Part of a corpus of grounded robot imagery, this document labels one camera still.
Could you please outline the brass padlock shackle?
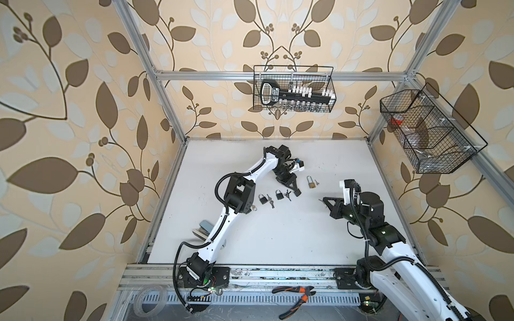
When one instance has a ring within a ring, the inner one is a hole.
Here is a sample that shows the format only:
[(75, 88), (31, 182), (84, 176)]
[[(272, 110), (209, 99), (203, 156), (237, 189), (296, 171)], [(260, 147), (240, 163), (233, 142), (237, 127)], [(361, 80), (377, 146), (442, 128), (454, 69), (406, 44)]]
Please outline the brass padlock shackle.
[(319, 185), (319, 183), (316, 180), (314, 180), (310, 175), (307, 176), (307, 182), (310, 189), (314, 189)]

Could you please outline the black padlock with keys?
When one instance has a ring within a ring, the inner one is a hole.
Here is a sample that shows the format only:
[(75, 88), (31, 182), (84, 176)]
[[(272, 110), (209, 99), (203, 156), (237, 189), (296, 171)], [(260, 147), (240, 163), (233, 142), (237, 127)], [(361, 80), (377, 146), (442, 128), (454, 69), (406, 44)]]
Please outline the black padlock with keys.
[(260, 194), (258, 196), (259, 198), (259, 202), (262, 204), (262, 205), (266, 205), (266, 204), (270, 204), (270, 206), (274, 209), (274, 201), (273, 199), (269, 196), (269, 195), (263, 195), (263, 194)]

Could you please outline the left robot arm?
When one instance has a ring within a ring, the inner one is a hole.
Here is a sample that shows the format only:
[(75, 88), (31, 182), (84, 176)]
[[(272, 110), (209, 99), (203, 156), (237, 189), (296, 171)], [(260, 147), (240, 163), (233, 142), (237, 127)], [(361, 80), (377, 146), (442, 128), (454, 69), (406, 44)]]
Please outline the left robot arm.
[(298, 197), (301, 191), (297, 186), (296, 172), (304, 170), (304, 162), (299, 158), (292, 157), (289, 147), (285, 145), (278, 148), (270, 146), (263, 148), (260, 160), (247, 171), (228, 173), (218, 180), (214, 188), (214, 195), (223, 205), (223, 210), (213, 230), (207, 236), (206, 241), (200, 245), (181, 242), (173, 261), (173, 288), (186, 311), (194, 314), (198, 309), (194, 308), (189, 299), (184, 298), (179, 291), (177, 271), (180, 266), (178, 260), (182, 248), (188, 247), (194, 250), (194, 253), (185, 261), (187, 275), (194, 281), (194, 289), (205, 290), (208, 286), (213, 286), (216, 281), (212, 270), (219, 252), (238, 216), (249, 214), (252, 211), (258, 179), (272, 171), (277, 182), (290, 189)]

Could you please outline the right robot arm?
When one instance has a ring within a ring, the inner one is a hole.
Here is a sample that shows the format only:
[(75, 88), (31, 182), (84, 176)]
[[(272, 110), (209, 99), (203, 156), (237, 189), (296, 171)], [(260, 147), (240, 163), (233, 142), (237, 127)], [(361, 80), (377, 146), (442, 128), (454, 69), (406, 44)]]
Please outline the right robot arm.
[(365, 245), (356, 284), (381, 292), (407, 320), (472, 320), (417, 258), (413, 247), (384, 215), (380, 196), (363, 192), (353, 179), (340, 181), (342, 197), (324, 197), (333, 219), (359, 227)]

